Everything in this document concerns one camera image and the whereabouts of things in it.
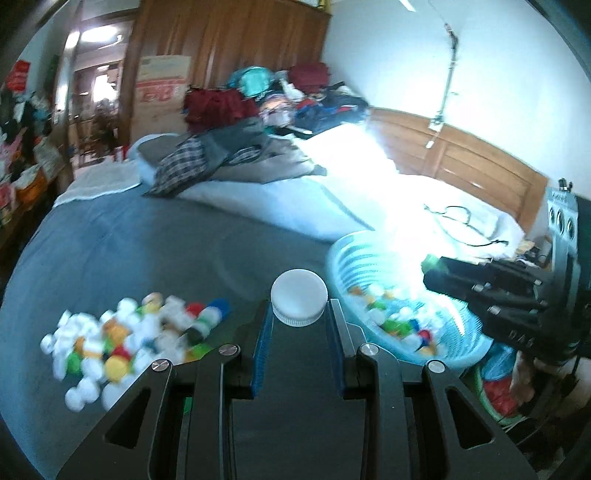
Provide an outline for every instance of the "gray bedsheet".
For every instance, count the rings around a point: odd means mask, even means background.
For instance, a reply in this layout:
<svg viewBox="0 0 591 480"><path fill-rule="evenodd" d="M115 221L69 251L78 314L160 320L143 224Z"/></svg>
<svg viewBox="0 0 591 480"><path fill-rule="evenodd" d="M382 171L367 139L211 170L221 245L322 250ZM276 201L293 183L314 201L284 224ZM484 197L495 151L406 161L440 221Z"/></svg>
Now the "gray bedsheet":
<svg viewBox="0 0 591 480"><path fill-rule="evenodd" d="M285 270L323 276L328 244L141 188L53 210L26 247L0 310L0 413L45 478L54 478L103 415L72 413L39 349L61 313L100 315L151 291L188 301L226 297L231 317L209 338L231 340ZM234 408L240 480L359 478L363 404L337 397L324 325L276 322L265 382Z"/></svg>

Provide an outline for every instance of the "ceiling light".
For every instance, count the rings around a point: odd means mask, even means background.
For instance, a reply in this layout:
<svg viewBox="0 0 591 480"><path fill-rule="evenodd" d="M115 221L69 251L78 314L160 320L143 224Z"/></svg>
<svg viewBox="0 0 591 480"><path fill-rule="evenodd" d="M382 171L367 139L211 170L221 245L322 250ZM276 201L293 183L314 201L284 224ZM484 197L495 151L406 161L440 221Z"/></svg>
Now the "ceiling light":
<svg viewBox="0 0 591 480"><path fill-rule="evenodd" d="M402 3L409 12L416 12L408 0L400 0L400 3Z"/></svg>
<svg viewBox="0 0 591 480"><path fill-rule="evenodd" d="M68 38L66 39L66 45L64 45L64 48L66 50L70 50L71 48L74 48L76 45L78 45L79 38L80 38L80 32L78 32L78 30L73 31L72 33L70 33L68 35Z"/></svg>
<svg viewBox="0 0 591 480"><path fill-rule="evenodd" d="M111 25L105 25L104 27L92 28L86 30L82 34L82 41L87 42L105 42L111 40L117 33L117 29Z"/></svg>

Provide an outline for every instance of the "wooden door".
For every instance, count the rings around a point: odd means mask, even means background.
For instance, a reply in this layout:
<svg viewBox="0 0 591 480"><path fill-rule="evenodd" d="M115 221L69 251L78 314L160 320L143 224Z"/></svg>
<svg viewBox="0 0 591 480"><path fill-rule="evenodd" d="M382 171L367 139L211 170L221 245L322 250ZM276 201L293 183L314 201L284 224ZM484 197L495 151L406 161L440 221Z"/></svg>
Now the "wooden door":
<svg viewBox="0 0 591 480"><path fill-rule="evenodd" d="M250 65L276 71L319 61L329 20L296 0L142 0L124 60L121 143L129 143L141 57L190 56L190 83L213 88Z"/></svg>
<svg viewBox="0 0 591 480"><path fill-rule="evenodd" d="M70 144L69 108L73 91L74 59L76 58L76 50L78 48L78 41L80 40L82 2L80 0L70 0L70 2L73 1L76 1L78 6L74 12L70 34L66 39L64 50L57 66L56 83L53 91L53 111L51 113L52 131L50 138L66 163L66 167L60 172L57 179L60 193L65 192L68 185L74 180L74 172L67 155L67 150Z"/></svg>

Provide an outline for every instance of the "wooden wardrobe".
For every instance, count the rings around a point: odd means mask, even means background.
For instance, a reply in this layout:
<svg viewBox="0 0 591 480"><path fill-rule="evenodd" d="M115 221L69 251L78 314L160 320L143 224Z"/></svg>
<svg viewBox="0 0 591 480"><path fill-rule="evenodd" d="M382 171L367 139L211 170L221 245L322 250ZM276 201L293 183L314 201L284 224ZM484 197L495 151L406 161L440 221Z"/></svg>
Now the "wooden wardrobe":
<svg viewBox="0 0 591 480"><path fill-rule="evenodd" d="M329 20L296 0L142 0L124 60L120 141L129 142L141 57L190 56L190 83L212 88L250 65L276 71L319 61Z"/></svg>

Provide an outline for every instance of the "bottle cap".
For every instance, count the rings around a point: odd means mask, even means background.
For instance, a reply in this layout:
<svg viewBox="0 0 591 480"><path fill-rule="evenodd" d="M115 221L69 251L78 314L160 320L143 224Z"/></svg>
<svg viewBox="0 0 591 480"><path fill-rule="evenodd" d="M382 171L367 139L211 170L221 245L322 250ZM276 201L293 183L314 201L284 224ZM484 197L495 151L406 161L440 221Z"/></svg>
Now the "bottle cap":
<svg viewBox="0 0 591 480"><path fill-rule="evenodd" d="M292 327L305 327L318 320L324 312L328 296L322 279L309 270L282 273L271 287L273 313Z"/></svg>

